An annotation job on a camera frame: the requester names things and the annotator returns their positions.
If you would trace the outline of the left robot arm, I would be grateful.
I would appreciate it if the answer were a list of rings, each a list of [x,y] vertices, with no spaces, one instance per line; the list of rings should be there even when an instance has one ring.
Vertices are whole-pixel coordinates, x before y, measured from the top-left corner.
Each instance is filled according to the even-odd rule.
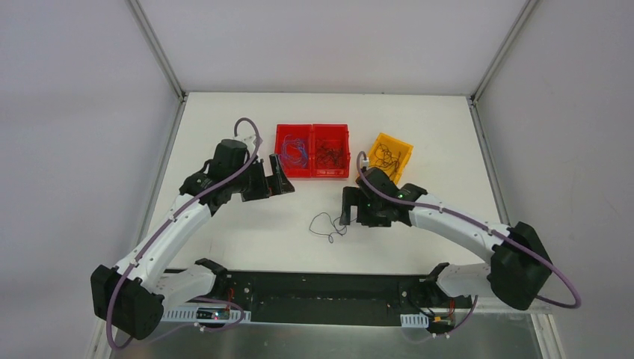
[[[269,156],[271,175],[255,147],[224,139],[203,167],[179,188],[162,224],[114,266],[98,266],[90,276],[95,314],[132,340],[143,340],[164,313],[204,296],[224,303],[229,297],[228,271],[208,259],[180,273],[164,271],[184,244],[228,203],[234,194],[244,202],[294,192],[277,154]]]

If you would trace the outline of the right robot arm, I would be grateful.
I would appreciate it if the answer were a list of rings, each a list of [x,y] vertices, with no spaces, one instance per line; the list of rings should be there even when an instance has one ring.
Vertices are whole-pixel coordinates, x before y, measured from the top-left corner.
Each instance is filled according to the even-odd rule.
[[[489,224],[445,205],[424,188],[398,187],[377,168],[362,171],[354,186],[342,190],[341,225],[352,221],[364,227],[402,223],[435,233],[475,254],[481,263],[440,263],[406,291],[416,307],[441,307],[457,297],[496,297],[516,310],[527,310],[538,297],[552,270],[551,260],[535,229]]]

